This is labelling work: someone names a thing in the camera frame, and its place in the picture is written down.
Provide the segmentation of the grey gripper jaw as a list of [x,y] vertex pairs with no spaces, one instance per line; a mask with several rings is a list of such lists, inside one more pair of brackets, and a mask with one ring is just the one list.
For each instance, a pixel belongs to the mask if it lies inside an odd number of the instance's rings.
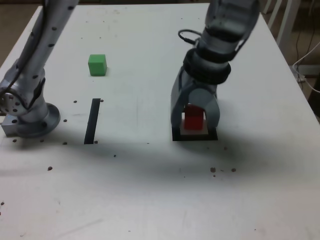
[[188,96],[189,102],[204,110],[208,129],[216,129],[220,120],[217,86],[204,85],[194,89]]
[[189,95],[195,89],[194,81],[185,71],[180,68],[175,79],[170,96],[170,122],[173,130],[179,130],[182,123],[182,112],[189,102]]

